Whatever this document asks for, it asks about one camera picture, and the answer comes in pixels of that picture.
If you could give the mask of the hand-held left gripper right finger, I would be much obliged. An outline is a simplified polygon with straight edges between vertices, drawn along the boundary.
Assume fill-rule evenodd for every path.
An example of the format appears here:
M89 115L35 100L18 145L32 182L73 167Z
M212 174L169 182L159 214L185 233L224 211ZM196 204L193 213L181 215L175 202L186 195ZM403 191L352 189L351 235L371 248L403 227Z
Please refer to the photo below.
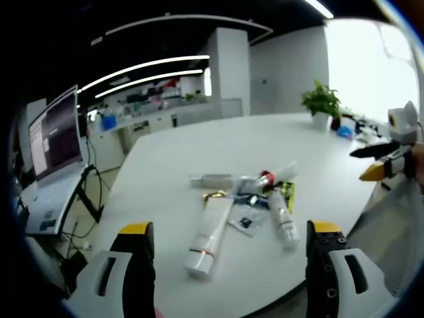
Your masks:
M384 317L398 302L383 271L334 223L307 222L306 257L307 317Z

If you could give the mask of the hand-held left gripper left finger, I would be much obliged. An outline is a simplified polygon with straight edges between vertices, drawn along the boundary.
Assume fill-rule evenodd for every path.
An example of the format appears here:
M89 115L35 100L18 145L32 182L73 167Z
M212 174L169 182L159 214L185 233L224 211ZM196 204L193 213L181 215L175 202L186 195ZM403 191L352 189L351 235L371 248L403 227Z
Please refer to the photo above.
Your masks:
M64 303L74 317L155 317L154 225L123 227L76 277Z

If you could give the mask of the person's right hand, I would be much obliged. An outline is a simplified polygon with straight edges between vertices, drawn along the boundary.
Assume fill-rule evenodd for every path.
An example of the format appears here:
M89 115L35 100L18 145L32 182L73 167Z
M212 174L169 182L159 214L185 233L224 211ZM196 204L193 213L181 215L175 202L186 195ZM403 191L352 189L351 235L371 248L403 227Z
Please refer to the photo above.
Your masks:
M406 152L405 165L403 172L409 178L415 178L420 192L423 194L424 187L424 145L417 143L411 147L410 151Z

